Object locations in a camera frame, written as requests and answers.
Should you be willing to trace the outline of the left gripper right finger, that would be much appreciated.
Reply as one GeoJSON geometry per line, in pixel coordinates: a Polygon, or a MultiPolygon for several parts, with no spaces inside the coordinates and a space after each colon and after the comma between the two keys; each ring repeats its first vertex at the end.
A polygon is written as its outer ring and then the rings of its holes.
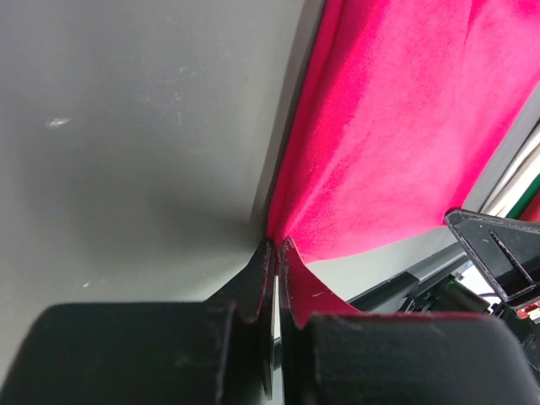
{"type": "Polygon", "coordinates": [[[287,404],[536,404],[521,345],[494,316],[353,308],[278,250],[287,404]]]}

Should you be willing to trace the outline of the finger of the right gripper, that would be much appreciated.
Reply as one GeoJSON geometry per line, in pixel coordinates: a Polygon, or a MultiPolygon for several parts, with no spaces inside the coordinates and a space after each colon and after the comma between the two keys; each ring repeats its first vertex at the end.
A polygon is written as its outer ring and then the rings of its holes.
{"type": "Polygon", "coordinates": [[[511,308],[539,300],[539,224],[453,209],[445,224],[511,308]]]}

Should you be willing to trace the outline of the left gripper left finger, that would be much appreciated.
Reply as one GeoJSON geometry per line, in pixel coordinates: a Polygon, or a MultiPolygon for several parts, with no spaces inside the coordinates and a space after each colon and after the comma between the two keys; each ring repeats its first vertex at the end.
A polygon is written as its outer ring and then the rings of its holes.
{"type": "Polygon", "coordinates": [[[261,404],[273,393],[275,249],[199,302],[77,303],[43,311],[4,404],[261,404]]]}

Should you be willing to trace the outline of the bright pink-red t shirt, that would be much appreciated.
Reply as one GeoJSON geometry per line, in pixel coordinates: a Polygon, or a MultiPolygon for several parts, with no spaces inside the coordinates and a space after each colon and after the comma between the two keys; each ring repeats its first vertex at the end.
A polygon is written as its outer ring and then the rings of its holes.
{"type": "Polygon", "coordinates": [[[267,237],[306,262],[461,207],[539,81],[536,1],[329,1],[267,237]]]}

